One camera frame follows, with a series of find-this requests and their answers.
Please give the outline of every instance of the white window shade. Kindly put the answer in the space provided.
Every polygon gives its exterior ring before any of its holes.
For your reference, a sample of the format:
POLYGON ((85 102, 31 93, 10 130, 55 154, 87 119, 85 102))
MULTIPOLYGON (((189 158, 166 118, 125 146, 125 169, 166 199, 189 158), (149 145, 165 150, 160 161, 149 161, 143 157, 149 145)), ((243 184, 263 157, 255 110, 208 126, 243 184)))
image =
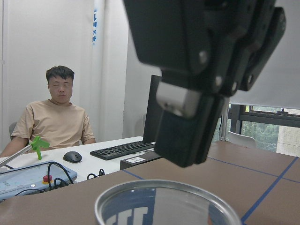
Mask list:
POLYGON ((286 16, 285 34, 250 91, 237 91, 231 104, 300 109, 300 1, 277 0, 286 16))

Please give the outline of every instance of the metal rim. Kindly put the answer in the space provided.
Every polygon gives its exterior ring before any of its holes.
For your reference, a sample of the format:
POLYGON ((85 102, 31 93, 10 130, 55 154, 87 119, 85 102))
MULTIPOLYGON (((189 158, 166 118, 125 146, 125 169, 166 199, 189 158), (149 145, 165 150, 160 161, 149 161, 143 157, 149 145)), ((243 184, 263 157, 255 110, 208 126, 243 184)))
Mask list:
POLYGON ((238 217, 234 209, 223 199, 199 187, 172 180, 134 180, 121 183, 107 189, 96 199, 95 202, 94 213, 99 224, 105 224, 102 215, 99 212, 101 211, 106 201, 108 201, 118 193, 137 188, 170 188, 198 195, 213 203, 217 207, 217 209, 225 215, 225 217, 228 219, 229 224, 241 225, 240 218, 238 217))

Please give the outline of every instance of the green plastic object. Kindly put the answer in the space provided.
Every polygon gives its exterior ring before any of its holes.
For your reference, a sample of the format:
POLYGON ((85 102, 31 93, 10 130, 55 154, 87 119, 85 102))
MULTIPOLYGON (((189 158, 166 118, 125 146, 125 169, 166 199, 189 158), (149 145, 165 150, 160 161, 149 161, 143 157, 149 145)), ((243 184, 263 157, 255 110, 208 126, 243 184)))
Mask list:
POLYGON ((42 154, 39 147, 48 148, 50 146, 50 143, 43 141, 40 136, 36 136, 29 144, 31 144, 32 149, 37 152, 37 157, 39 160, 42 159, 42 154))

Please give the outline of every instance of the white table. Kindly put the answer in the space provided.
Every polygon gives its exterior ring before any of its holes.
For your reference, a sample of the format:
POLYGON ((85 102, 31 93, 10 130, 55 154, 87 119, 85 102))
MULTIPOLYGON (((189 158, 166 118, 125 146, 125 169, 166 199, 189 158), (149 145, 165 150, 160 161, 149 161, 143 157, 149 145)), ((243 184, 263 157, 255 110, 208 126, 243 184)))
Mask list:
POLYGON ((130 158, 133 156, 138 156, 144 154, 144 152, 134 153, 131 155, 122 156, 119 158, 114 158, 111 160, 102 160, 95 156, 91 156, 90 152, 98 149, 108 148, 120 144, 125 144, 129 142, 136 142, 141 141, 142 137, 131 137, 107 142, 98 142, 94 144, 86 144, 86 145, 79 145, 74 147, 68 147, 63 149, 55 149, 55 150, 48 150, 42 151, 42 160, 38 159, 38 156, 35 152, 23 154, 19 157, 13 159, 11 162, 8 163, 9 166, 13 168, 37 164, 49 160, 53 160, 58 162, 65 167, 68 167, 75 172, 77 172, 78 176, 76 181, 84 181, 87 179, 88 174, 93 173, 95 175, 99 175, 99 170, 104 169, 105 174, 113 173, 120 170, 120 161, 126 158, 130 158), (65 153, 69 151, 77 151, 82 156, 82 161, 79 163, 70 163, 63 160, 63 156, 65 153))

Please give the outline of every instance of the black hair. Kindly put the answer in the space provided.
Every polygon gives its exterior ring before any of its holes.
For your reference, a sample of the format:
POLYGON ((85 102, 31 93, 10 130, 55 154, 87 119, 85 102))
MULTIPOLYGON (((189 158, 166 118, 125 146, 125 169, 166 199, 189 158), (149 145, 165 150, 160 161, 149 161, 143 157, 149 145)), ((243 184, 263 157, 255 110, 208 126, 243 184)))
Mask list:
POLYGON ((72 78, 72 81, 74 80, 74 72, 68 67, 64 66, 57 66, 57 67, 52 67, 51 69, 46 71, 46 78, 49 83, 49 80, 51 77, 60 76, 62 79, 67 79, 69 77, 72 78))

